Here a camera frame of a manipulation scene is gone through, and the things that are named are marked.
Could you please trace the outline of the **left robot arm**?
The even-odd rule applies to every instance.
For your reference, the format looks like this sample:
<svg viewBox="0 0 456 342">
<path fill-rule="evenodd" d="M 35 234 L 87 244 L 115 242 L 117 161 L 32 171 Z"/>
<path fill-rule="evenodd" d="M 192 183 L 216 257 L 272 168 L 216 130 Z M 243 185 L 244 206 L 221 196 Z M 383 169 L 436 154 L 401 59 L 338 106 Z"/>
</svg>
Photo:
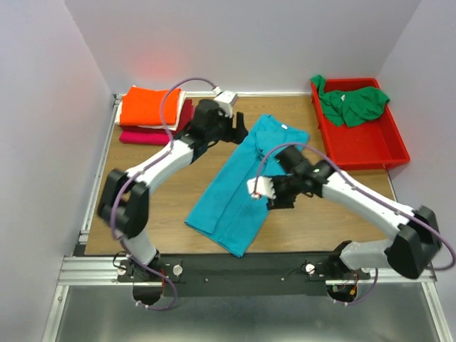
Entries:
<svg viewBox="0 0 456 342">
<path fill-rule="evenodd" d="M 233 111 L 236 101 L 230 91 L 200 100 L 191 121 L 163 149 L 127 171 L 108 173 L 96 212 L 134 261 L 133 272 L 140 280 L 151 281 L 160 272 L 159 252 L 145 232 L 150 195 L 210 146 L 219 141 L 238 145 L 245 139 L 244 115 Z"/>
</svg>

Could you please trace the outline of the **teal blue t shirt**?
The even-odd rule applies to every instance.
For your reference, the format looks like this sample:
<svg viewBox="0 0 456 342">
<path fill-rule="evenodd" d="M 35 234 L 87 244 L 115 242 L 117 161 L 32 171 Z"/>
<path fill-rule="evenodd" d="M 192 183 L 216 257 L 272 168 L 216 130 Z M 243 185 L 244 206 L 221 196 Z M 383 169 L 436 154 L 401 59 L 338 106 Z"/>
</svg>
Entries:
<svg viewBox="0 0 456 342">
<path fill-rule="evenodd" d="M 238 258 L 254 241 L 269 213 L 267 199 L 253 199 L 247 181 L 254 178 L 264 156 L 284 143 L 303 143 L 310 135 L 261 115 L 204 191 L 185 224 Z"/>
</svg>

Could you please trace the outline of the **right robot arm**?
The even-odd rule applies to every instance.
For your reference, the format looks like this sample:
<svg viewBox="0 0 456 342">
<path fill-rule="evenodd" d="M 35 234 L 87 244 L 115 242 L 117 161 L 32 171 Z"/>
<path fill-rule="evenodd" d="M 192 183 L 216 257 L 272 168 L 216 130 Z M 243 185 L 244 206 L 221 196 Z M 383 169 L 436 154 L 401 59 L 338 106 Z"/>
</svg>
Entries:
<svg viewBox="0 0 456 342">
<path fill-rule="evenodd" d="M 322 272 L 344 279 L 353 270 L 391 268 L 408 279 L 418 279 L 442 243 L 435 213 L 392 201 L 354 180 L 325 157 L 312 164 L 293 145 L 282 147 L 276 160 L 283 175 L 258 177 L 256 193 L 268 199 L 269 209 L 291 209 L 299 194 L 339 204 L 375 225 L 384 240 L 347 241 L 323 262 Z"/>
</svg>

